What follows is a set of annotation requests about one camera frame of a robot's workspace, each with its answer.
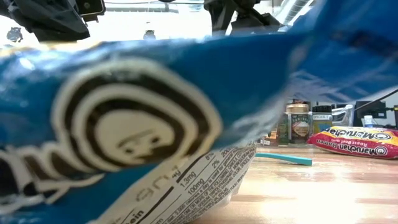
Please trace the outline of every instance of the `blue plastic packaging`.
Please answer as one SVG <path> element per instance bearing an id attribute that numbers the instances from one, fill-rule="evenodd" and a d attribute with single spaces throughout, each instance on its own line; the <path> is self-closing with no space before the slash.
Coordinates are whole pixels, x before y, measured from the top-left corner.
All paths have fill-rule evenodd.
<path id="1" fill-rule="evenodd" d="M 165 159 L 267 133 L 288 96 L 398 86 L 396 6 L 318 1 L 283 34 L 4 49 L 0 223 L 88 223 Z"/>

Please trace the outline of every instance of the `chip bag logo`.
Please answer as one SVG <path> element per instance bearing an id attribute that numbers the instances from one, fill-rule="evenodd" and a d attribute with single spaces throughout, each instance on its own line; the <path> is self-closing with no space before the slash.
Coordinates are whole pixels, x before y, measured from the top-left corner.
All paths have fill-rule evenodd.
<path id="1" fill-rule="evenodd" d="M 58 90 L 49 119 L 54 141 L 0 150 L 0 214 L 53 203 L 107 172 L 204 153 L 222 129 L 199 89 L 138 58 L 72 75 Z"/>
<path id="2" fill-rule="evenodd" d="M 386 133 L 371 133 L 371 132 L 366 132 L 366 131 L 356 131 L 355 129 L 353 130 L 340 130 L 340 129 L 333 129 L 333 128 L 328 128 L 324 130 L 327 133 L 330 133 L 336 137 L 349 137 L 349 138 L 360 138 L 360 139 L 367 139 L 367 140 L 390 140 L 392 139 L 392 136 Z"/>

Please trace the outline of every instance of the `bottle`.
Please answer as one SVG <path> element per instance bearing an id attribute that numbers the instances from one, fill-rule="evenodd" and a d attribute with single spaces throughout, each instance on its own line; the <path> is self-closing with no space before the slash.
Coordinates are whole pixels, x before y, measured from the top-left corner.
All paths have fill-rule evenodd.
<path id="1" fill-rule="evenodd" d="M 372 115 L 365 115 L 364 117 L 364 127 L 365 128 L 372 128 L 374 124 L 373 116 Z"/>

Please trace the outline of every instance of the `wooden tabletop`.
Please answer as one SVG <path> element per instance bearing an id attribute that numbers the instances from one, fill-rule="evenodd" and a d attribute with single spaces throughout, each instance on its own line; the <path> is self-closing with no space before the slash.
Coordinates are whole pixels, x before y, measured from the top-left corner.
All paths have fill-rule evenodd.
<path id="1" fill-rule="evenodd" d="M 308 148 L 259 152 L 310 157 L 313 165 L 255 158 L 231 202 L 194 224 L 398 223 L 398 161 Z"/>

